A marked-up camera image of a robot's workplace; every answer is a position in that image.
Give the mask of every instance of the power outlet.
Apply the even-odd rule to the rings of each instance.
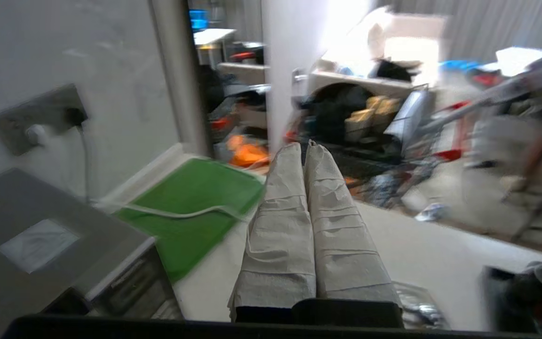
[[[66,110],[84,110],[74,84],[69,84],[0,112],[0,138],[15,156],[30,151],[26,136],[30,126],[49,125],[58,134],[73,128],[65,118]]]

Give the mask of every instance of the green mat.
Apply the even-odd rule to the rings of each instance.
[[[247,173],[215,161],[191,159],[132,203],[178,214],[230,206],[245,214],[262,192],[262,183]],[[184,277],[239,222],[216,211],[190,219],[127,209],[116,215],[157,238],[156,247],[172,283]]]

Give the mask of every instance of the white label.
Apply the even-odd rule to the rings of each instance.
[[[79,238],[50,219],[39,221],[0,246],[0,252],[32,273],[59,256]]]

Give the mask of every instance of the orange object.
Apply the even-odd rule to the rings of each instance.
[[[239,167],[250,167],[255,163],[258,163],[260,166],[267,165],[269,163],[269,155],[262,147],[252,144],[239,146],[230,161],[230,164]]]
[[[230,164],[239,167],[250,167],[254,164],[264,166],[269,164],[269,153],[258,145],[245,144],[244,137],[234,135],[227,141],[227,148],[234,152]]]
[[[296,132],[295,131],[288,131],[286,132],[286,138],[284,139],[286,141],[286,143],[288,142],[295,142],[296,141]]]
[[[359,180],[355,179],[355,178],[351,178],[351,177],[344,177],[344,182],[346,183],[346,185],[353,185],[355,183],[357,183]]]

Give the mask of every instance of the gray appliance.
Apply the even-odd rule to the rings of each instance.
[[[69,288],[84,314],[183,319],[153,237],[19,169],[0,174],[0,336],[63,309]]]

